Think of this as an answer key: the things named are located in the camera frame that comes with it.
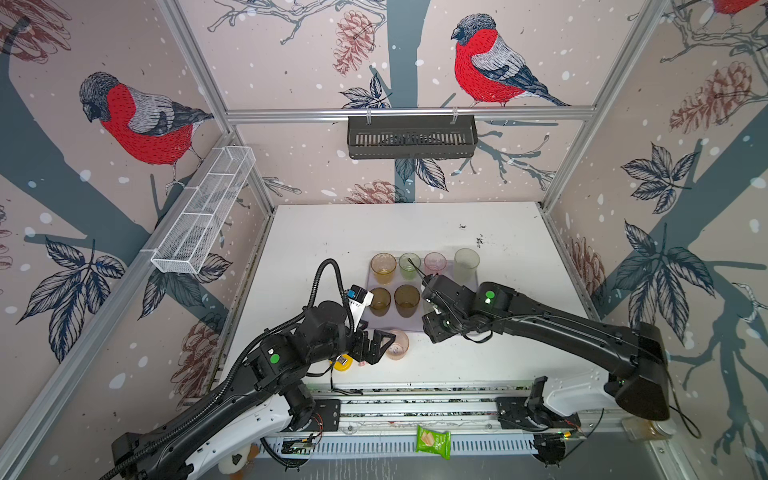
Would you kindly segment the yellow clear glass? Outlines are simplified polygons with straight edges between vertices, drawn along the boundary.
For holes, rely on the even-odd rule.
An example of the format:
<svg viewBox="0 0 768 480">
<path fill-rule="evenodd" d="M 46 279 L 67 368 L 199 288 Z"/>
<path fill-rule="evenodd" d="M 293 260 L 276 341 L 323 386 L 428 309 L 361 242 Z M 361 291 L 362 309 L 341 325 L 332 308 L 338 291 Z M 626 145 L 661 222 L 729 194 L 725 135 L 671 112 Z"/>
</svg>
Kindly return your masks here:
<svg viewBox="0 0 768 480">
<path fill-rule="evenodd" d="M 389 284 L 393 280 L 397 268 L 397 260 L 390 253 L 377 253 L 370 261 L 370 270 L 380 285 Z"/>
</svg>

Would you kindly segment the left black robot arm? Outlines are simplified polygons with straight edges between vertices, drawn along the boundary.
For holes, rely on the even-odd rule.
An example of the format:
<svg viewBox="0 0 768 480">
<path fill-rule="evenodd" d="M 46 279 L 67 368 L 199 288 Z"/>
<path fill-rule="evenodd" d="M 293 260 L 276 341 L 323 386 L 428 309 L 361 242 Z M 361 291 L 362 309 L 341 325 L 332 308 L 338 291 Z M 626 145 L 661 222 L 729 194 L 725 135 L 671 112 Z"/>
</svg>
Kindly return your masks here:
<svg viewBox="0 0 768 480">
<path fill-rule="evenodd" d="M 197 479 L 255 439 L 303 428 L 315 409 L 304 383 L 313 364 L 349 355 L 373 365 L 394 343 L 394 334 L 366 328 L 346 301 L 304 307 L 248 344 L 192 407 L 149 433 L 115 440 L 105 478 Z"/>
</svg>

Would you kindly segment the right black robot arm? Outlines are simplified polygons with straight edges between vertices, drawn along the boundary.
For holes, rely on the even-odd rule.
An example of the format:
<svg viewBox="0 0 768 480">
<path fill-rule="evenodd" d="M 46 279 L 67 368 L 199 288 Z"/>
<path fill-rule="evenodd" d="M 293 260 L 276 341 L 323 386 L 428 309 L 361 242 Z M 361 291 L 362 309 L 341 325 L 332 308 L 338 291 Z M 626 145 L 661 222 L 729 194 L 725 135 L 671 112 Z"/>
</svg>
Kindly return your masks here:
<svg viewBox="0 0 768 480">
<path fill-rule="evenodd" d="M 423 330 L 434 344 L 454 336 L 482 344 L 507 334 L 544 343 L 599 368 L 602 384 L 597 388 L 556 386 L 538 378 L 535 404 L 561 417 L 616 404 L 646 420 L 669 419 L 668 360 L 656 326 L 592 321 L 495 282 L 471 290 L 446 275 L 429 274 L 422 286 L 423 299 L 434 308 L 423 316 Z"/>
</svg>

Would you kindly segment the lilac plastic tray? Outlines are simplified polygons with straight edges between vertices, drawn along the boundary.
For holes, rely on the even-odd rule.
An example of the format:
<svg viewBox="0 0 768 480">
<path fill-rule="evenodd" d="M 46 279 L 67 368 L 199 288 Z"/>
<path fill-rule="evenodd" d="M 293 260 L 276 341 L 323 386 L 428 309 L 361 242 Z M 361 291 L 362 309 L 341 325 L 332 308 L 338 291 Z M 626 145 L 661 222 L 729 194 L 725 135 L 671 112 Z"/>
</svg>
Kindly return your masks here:
<svg viewBox="0 0 768 480">
<path fill-rule="evenodd" d="M 421 269 L 420 277 L 415 280 L 406 281 L 402 278 L 402 275 L 398 268 L 394 274 L 393 280 L 386 285 L 380 285 L 376 282 L 373 273 L 370 270 L 370 262 L 368 267 L 368 277 L 365 289 L 371 292 L 372 289 L 377 287 L 383 287 L 391 294 L 391 306 L 389 311 L 383 317 L 377 317 L 373 315 L 368 308 L 365 309 L 362 319 L 366 321 L 371 328 L 380 330 L 399 329 L 405 332 L 420 332 L 423 329 L 422 316 L 431 310 L 439 311 L 439 307 L 433 304 L 433 301 L 437 298 L 435 294 L 426 294 L 427 285 L 431 280 L 435 280 L 439 287 L 446 287 L 450 294 L 458 293 L 463 294 L 466 291 L 476 291 L 478 289 L 477 274 L 472 282 L 468 284 L 459 284 L 453 278 L 453 265 L 452 261 L 447 260 L 447 267 L 442 274 L 427 275 L 424 271 L 424 257 L 421 257 Z M 416 286 L 421 293 L 421 299 L 416 313 L 410 318 L 402 318 L 396 309 L 394 301 L 394 293 L 396 289 L 403 284 L 411 284 Z"/>
</svg>

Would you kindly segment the olive brown glass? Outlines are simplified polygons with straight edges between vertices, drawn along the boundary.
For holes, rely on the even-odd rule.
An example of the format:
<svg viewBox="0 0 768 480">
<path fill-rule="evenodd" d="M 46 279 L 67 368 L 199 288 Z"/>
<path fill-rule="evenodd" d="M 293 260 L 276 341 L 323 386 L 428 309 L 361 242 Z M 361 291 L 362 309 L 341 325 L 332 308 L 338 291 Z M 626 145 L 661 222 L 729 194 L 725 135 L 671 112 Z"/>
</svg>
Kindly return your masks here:
<svg viewBox="0 0 768 480">
<path fill-rule="evenodd" d="M 411 284 L 400 285 L 394 293 L 395 306 L 402 318 L 410 318 L 416 313 L 420 299 L 420 290 Z"/>
</svg>

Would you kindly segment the pink clear glass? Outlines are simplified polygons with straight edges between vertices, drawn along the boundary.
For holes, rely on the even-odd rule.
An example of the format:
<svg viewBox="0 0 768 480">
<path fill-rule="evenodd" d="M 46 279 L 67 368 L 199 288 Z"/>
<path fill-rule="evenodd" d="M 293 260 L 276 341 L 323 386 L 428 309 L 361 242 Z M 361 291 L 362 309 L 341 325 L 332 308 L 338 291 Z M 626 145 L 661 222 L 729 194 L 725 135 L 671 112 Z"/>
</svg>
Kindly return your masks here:
<svg viewBox="0 0 768 480">
<path fill-rule="evenodd" d="M 442 274 L 447 267 L 447 259 L 442 253 L 430 252 L 424 257 L 423 265 L 427 275 Z"/>
</svg>

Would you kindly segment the brown textured glass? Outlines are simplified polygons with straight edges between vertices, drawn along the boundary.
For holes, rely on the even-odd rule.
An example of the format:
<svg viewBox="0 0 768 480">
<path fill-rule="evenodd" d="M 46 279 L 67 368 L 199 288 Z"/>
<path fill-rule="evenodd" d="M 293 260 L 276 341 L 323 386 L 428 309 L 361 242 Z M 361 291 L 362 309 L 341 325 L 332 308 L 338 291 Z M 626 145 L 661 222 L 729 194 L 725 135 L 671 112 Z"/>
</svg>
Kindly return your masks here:
<svg viewBox="0 0 768 480">
<path fill-rule="evenodd" d="M 383 317 L 387 314 L 391 306 L 391 294 L 383 287 L 377 287 L 371 290 L 373 298 L 369 305 L 371 313 L 377 317 Z"/>
</svg>

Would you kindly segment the pink textured glass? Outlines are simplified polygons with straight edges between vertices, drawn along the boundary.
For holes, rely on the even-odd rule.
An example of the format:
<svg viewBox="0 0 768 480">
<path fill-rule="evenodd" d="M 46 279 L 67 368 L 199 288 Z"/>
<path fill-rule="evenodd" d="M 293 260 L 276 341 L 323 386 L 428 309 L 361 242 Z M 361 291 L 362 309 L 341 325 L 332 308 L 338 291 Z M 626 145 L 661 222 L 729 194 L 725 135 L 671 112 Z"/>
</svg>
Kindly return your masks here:
<svg viewBox="0 0 768 480">
<path fill-rule="evenodd" d="M 409 338 L 404 331 L 399 329 L 391 329 L 390 333 L 395 336 L 395 340 L 387 348 L 386 356 L 395 361 L 402 360 L 409 349 Z"/>
</svg>

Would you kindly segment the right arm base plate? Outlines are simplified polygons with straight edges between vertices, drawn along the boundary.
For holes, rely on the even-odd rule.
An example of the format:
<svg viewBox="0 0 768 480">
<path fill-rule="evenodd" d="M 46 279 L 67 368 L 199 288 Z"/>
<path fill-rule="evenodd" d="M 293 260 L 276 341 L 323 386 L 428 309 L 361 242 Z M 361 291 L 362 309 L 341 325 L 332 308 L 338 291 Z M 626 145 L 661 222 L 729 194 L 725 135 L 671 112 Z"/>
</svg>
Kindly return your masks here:
<svg viewBox="0 0 768 480">
<path fill-rule="evenodd" d="M 543 432 L 549 429 L 580 429 L 577 414 L 561 416 L 543 404 L 541 398 L 497 397 L 497 420 L 503 429 Z"/>
</svg>

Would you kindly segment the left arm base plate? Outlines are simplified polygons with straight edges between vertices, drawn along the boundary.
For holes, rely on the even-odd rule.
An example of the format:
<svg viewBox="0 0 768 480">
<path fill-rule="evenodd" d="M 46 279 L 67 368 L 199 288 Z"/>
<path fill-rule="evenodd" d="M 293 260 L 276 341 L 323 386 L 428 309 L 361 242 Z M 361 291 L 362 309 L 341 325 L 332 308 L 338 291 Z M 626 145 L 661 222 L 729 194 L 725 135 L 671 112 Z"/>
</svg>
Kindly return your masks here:
<svg viewBox="0 0 768 480">
<path fill-rule="evenodd" d="M 337 432 L 341 417 L 341 402 L 338 399 L 318 399 L 306 431 Z"/>
</svg>

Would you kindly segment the green clear glass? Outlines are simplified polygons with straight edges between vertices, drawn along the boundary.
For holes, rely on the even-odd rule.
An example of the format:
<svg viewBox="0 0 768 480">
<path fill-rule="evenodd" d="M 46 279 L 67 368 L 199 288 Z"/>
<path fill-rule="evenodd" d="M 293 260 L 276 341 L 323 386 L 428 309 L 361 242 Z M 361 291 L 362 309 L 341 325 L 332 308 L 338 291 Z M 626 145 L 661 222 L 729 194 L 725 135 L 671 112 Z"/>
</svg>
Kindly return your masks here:
<svg viewBox="0 0 768 480">
<path fill-rule="evenodd" d="M 412 252 L 404 253 L 399 257 L 398 265 L 402 278 L 406 281 L 420 277 L 421 258 L 419 255 Z"/>
</svg>

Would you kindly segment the pale green frosted glass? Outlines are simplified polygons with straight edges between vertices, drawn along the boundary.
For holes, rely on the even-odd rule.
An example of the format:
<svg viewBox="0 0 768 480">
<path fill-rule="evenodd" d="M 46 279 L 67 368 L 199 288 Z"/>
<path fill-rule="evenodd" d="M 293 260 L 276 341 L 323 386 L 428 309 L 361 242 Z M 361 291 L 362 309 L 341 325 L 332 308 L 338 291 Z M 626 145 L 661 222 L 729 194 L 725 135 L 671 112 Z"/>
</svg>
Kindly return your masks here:
<svg viewBox="0 0 768 480">
<path fill-rule="evenodd" d="M 461 248 L 454 255 L 453 278 L 459 284 L 468 284 L 476 276 L 480 264 L 479 254 L 471 248 Z"/>
</svg>

